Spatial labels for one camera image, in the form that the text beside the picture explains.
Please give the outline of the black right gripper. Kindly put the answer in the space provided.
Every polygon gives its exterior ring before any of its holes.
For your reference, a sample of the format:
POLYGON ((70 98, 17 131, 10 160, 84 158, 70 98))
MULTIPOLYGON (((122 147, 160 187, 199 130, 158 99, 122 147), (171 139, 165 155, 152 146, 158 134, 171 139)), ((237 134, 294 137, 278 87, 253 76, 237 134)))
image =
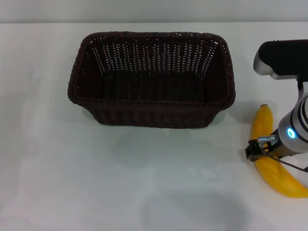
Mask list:
MULTIPOLYGON (((269 148, 269 152, 272 156, 282 158, 286 156, 293 156, 298 154, 294 150, 297 142, 297 132, 293 128, 283 129, 282 132, 277 128, 272 132, 272 135, 277 137, 277 141, 274 142, 269 148)), ((256 161, 262 156, 262 148, 257 140, 250 140, 248 146, 245 148, 246 159, 250 161, 256 161)))

